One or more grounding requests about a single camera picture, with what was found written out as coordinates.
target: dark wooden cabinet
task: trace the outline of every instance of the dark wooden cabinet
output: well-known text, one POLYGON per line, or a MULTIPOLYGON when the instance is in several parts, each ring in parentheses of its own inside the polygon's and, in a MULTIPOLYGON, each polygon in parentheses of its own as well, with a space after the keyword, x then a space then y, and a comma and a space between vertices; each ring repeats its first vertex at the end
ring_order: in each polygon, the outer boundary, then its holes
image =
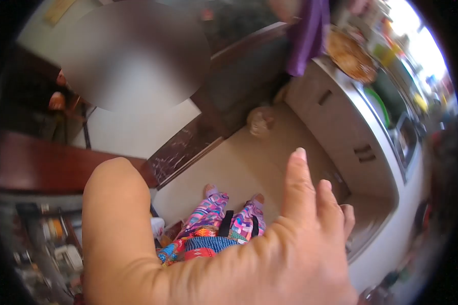
MULTIPOLYGON (((37 194, 81 194, 93 170, 122 157, 0 131, 0 190, 37 194)), ((126 157, 149 187, 158 186, 146 159, 126 157)))

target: kitchen counter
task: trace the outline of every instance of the kitchen counter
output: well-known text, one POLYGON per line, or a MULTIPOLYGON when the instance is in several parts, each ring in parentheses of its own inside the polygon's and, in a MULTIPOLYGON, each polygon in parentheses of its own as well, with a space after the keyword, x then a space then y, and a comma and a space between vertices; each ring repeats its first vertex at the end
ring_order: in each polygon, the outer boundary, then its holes
POLYGON ((393 177, 396 193, 394 208, 367 247, 350 263, 350 278, 358 292, 378 284, 385 275, 394 270, 409 248, 410 233, 414 223, 417 206, 421 202, 424 188, 427 186, 424 175, 422 147, 417 143, 415 163, 407 181, 403 178, 396 153, 384 125, 369 102, 355 88, 353 81, 327 57, 313 60, 343 90, 349 102, 360 113, 362 119, 376 138, 385 156, 393 177))

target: purple towel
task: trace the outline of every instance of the purple towel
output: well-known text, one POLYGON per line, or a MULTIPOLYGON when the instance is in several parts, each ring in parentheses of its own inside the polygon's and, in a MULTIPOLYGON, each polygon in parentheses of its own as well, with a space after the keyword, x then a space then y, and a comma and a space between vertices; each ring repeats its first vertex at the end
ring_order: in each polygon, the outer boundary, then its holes
POLYGON ((292 51, 287 62, 287 72, 302 76, 307 62, 323 53, 324 26, 330 23, 329 0, 304 0, 297 24, 288 29, 287 36, 292 51))

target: wall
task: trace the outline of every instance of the wall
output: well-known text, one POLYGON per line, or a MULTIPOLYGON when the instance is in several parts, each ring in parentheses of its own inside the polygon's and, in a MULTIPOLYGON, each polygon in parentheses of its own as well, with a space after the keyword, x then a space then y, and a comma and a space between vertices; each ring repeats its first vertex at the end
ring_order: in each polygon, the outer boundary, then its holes
POLYGON ((54 0, 44 0, 20 32, 18 43, 32 53, 60 66, 59 49, 68 29, 85 14, 101 6, 97 0, 77 0, 55 26, 43 21, 54 0))

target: floor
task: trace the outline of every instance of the floor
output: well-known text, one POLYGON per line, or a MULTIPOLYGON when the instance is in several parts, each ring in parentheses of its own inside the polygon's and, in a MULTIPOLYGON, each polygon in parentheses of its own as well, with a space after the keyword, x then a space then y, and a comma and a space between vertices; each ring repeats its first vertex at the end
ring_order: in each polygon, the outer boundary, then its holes
POLYGON ((153 207, 167 225, 174 224, 190 215, 202 199, 203 186, 211 183, 228 193, 227 209, 239 210, 253 194, 262 193, 269 224, 279 214, 287 159, 297 147, 307 151, 313 182, 330 180, 342 202, 349 191, 333 162, 297 115, 286 104, 278 104, 268 138, 258 139, 242 128, 159 190, 153 207))

